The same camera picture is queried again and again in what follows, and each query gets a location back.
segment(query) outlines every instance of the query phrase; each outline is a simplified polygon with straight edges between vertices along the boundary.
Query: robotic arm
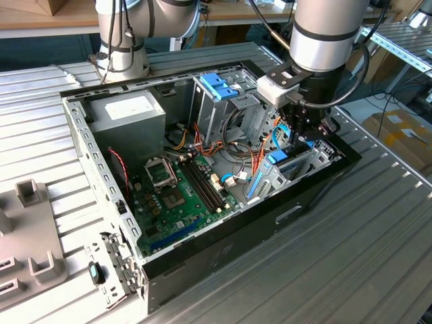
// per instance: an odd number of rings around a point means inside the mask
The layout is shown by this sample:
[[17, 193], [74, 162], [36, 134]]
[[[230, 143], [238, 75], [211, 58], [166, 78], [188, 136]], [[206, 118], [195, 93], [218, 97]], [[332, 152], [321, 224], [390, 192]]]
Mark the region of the robotic arm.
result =
[[147, 37], [189, 37], [199, 23], [199, 0], [97, 0], [102, 83], [147, 76]]
[[298, 1], [291, 44], [286, 45], [291, 60], [258, 81], [262, 97], [279, 108], [291, 129], [291, 142], [338, 131], [329, 108], [354, 92], [369, 67], [367, 48], [356, 44], [364, 56], [362, 75], [345, 95], [333, 99], [368, 4], [369, 0]]
[[[290, 52], [291, 60], [258, 81], [258, 92], [279, 109], [291, 129], [290, 141], [316, 140], [336, 132], [339, 126], [329, 117], [329, 109], [356, 90], [369, 67], [365, 42], [355, 44], [364, 57], [362, 74], [346, 94], [333, 99], [369, 0], [298, 0], [291, 46], [249, 1], [271, 35]], [[96, 9], [102, 82], [147, 76], [144, 38], [192, 36], [200, 15], [198, 0], [97, 0]]]

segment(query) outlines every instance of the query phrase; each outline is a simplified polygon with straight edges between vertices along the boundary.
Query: cable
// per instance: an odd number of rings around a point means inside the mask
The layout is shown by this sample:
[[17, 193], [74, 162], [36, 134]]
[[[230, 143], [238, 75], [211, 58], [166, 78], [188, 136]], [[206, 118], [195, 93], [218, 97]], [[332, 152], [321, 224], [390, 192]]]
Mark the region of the cable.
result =
[[379, 128], [378, 128], [378, 133], [377, 133], [377, 138], [379, 139], [379, 135], [381, 133], [381, 128], [383, 127], [383, 121], [384, 121], [384, 114], [385, 114], [385, 110], [387, 109], [387, 106], [390, 102], [391, 97], [388, 98], [387, 103], [384, 106], [383, 109], [383, 113], [381, 114], [381, 121], [379, 122]]
[[112, 148], [108, 148], [108, 152], [112, 153], [115, 155], [115, 157], [117, 157], [117, 160], [119, 160], [121, 168], [123, 169], [124, 172], [124, 177], [125, 177], [125, 181], [126, 181], [126, 199], [129, 200], [129, 178], [128, 178], [128, 172], [126, 171], [126, 165], [123, 162], [123, 159], [120, 157], [120, 155], [118, 155], [117, 152], [115, 152]]
[[52, 66], [53, 68], [57, 68], [57, 69], [61, 70], [63, 72], [63, 74], [66, 76], [66, 79], [68, 79], [68, 81], [71, 81], [76, 86], [82, 88], [81, 82], [78, 81], [78, 79], [75, 77], [75, 75], [66, 71], [65, 69], [63, 69], [61, 66], [58, 66], [57, 64], [50, 64], [49, 66]]
[[428, 70], [426, 70], [426, 71], [421, 72], [420, 74], [418, 74], [418, 75], [412, 77], [411, 79], [409, 79], [409, 80], [407, 80], [407, 81], [404, 81], [404, 82], [401, 84], [401, 86], [403, 86], [404, 84], [407, 84], [407, 83], [409, 83], [409, 82], [411, 82], [411, 81], [413, 81], [413, 80], [415, 80], [415, 79], [417, 79], [417, 78], [420, 78], [422, 75], [425, 75], [426, 73], [429, 73], [430, 71], [432, 71], [432, 68], [431, 68], [431, 69], [428, 69]]
[[287, 22], [287, 25], [290, 23], [290, 21], [291, 21], [291, 17], [292, 17], [292, 10], [294, 9], [294, 4], [296, 3], [296, 0], [292, 0], [292, 3], [291, 3], [291, 10], [290, 10], [290, 17], [288, 17], [288, 22]]
[[381, 25], [385, 14], [387, 13], [387, 10], [389, 9], [391, 0], [387, 0], [387, 2], [384, 4], [383, 9], [381, 10], [381, 14], [378, 17], [377, 22], [375, 22], [375, 25], [373, 25], [372, 29], [369, 31], [367, 36], [363, 39], [363, 44], [366, 44], [366, 42], [371, 39], [372, 35], [375, 33], [375, 31], [378, 29], [379, 25]]
[[290, 137], [290, 131], [288, 130], [288, 127], [286, 127], [285, 125], [278, 125], [278, 126], [274, 127], [273, 131], [271, 132], [272, 133], [271, 138], [273, 139], [273, 143], [275, 143], [276, 147], [278, 149], [280, 149], [281, 147], [280, 147], [280, 145], [277, 141], [277, 138], [276, 138], [276, 131], [277, 130], [283, 130], [288, 137]]
[[281, 35], [279, 35], [276, 31], [274, 31], [273, 29], [271, 29], [269, 23], [266, 21], [266, 19], [264, 18], [264, 16], [259, 11], [259, 9], [258, 9], [257, 5], [255, 4], [254, 0], [249, 0], [249, 3], [252, 6], [253, 10], [255, 11], [256, 15], [263, 22], [264, 27], [270, 32], [270, 35], [273, 36], [275, 38], [275, 40], [277, 40], [280, 45], [282, 45], [283, 47], [285, 47], [285, 49], [287, 51], [289, 51], [290, 50], [290, 45], [288, 44], [288, 42], [286, 40], [284, 40], [284, 38]]
[[347, 99], [354, 91], [358, 89], [358, 87], [362, 84], [363, 80], [366, 78], [367, 71], [369, 69], [369, 50], [367, 49], [366, 45], [363, 43], [356, 43], [354, 44], [353, 48], [360, 47], [362, 53], [363, 53], [363, 67], [361, 75], [358, 77], [356, 82], [352, 85], [351, 89], [348, 90], [344, 95], [340, 96], [338, 99], [333, 100], [330, 103], [308, 103], [304, 99], [300, 100], [299, 104], [301, 107], [304, 108], [312, 108], [312, 109], [326, 109], [326, 108], [332, 108], [333, 106], [337, 105], [338, 103], [341, 103], [345, 99]]
[[186, 142], [186, 135], [187, 135], [187, 133], [188, 133], [188, 130], [184, 130], [183, 131], [182, 141], [180, 142], [179, 145], [177, 145], [176, 147], [173, 147], [173, 150], [178, 151], [178, 150], [180, 150], [184, 146], [184, 143]]
[[226, 181], [226, 179], [228, 179], [229, 177], [234, 176], [232, 173], [227, 173], [225, 175], [222, 176], [221, 178], [221, 182], [224, 183]]
[[204, 38], [202, 39], [202, 47], [205, 47], [205, 43], [207, 42], [207, 27], [209, 27], [209, 24], [207, 23], [209, 21], [209, 13], [207, 12], [205, 15], [205, 23], [202, 25], [202, 27], [206, 26], [204, 31]]
[[123, 42], [123, 0], [119, 0], [119, 41], [113, 48], [113, 52], [118, 50]]
[[192, 37], [192, 41], [188, 44], [188, 46], [186, 47], [186, 49], [189, 49], [189, 48], [190, 48], [190, 46], [194, 43], [195, 38], [196, 38], [196, 30], [195, 30], [195, 32], [194, 32], [194, 36]]
[[[372, 101], [370, 101], [368, 98], [364, 98], [368, 103], [370, 103], [372, 106], [374, 106], [375, 108], [378, 108], [381, 111], [384, 111], [383, 108], [381, 108], [380, 106], [377, 106], [376, 104], [374, 104]], [[398, 105], [398, 107], [402, 110], [404, 110], [405, 112], [409, 113], [410, 115], [413, 116], [418, 116], [416, 113], [411, 113], [410, 111], [406, 110], [405, 108], [403, 108], [403, 106], [400, 106], [398, 103], [395, 103], [396, 105]]]

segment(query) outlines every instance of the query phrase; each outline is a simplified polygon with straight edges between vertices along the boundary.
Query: cardboard box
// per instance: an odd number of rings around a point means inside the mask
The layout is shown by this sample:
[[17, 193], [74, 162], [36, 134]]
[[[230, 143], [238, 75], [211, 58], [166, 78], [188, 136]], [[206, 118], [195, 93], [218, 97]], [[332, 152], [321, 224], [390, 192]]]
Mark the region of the cardboard box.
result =
[[[363, 122], [373, 136], [377, 136], [382, 113]], [[424, 176], [432, 174], [432, 132], [404, 110], [384, 114], [379, 139], [402, 160]]]
[[0, 0], [0, 7], [54, 16], [67, 0]]

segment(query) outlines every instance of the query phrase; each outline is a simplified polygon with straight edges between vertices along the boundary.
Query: blue plastic clip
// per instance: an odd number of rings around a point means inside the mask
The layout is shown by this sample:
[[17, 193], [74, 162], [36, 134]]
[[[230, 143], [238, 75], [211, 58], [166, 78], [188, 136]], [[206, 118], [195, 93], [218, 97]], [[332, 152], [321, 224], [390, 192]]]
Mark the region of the blue plastic clip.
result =
[[238, 96], [238, 91], [231, 89], [225, 80], [220, 78], [216, 73], [204, 74], [200, 77], [200, 81], [218, 100], [225, 100]]

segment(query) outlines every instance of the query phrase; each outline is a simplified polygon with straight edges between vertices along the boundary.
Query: slotted metal surface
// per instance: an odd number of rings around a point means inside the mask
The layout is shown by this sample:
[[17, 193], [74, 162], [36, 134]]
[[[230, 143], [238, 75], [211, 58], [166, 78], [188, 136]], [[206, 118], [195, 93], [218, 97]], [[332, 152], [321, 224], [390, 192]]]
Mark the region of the slotted metal surface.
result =
[[[151, 55], [157, 72], [189, 55], [206, 65], [267, 52], [246, 43]], [[65, 68], [97, 84], [88, 64]], [[57, 91], [61, 71], [0, 74], [0, 190], [32, 177], [48, 184], [69, 278], [9, 308], [0, 322], [136, 323], [141, 301], [109, 313], [86, 272], [82, 245], [103, 227], [70, 138]], [[431, 185], [335, 111], [340, 135], [362, 160], [309, 215], [198, 284], [145, 323], [415, 323], [432, 301]]]
[[[371, 28], [363, 27], [362, 34], [366, 36]], [[432, 68], [432, 59], [426, 55], [426, 50], [432, 49], [432, 30], [420, 32], [404, 22], [382, 24], [371, 40], [421, 72]]]

